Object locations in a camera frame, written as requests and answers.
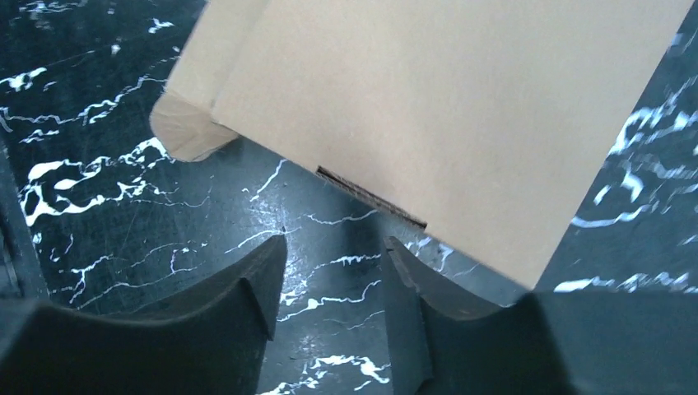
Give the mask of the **brown cardboard box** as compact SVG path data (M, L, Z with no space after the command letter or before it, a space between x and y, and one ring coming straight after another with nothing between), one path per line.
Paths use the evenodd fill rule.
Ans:
M688 1L210 1L150 117L239 136L533 288Z

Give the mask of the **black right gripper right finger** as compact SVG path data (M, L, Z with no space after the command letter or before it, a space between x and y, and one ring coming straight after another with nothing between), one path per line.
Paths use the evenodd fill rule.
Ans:
M381 258L396 394L694 394L697 297L528 292L502 307L398 239Z

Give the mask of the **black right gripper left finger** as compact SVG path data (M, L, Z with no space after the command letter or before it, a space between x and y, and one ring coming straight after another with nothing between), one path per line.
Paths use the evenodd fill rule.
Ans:
M253 394L274 338L287 242L129 314L1 303L4 394Z

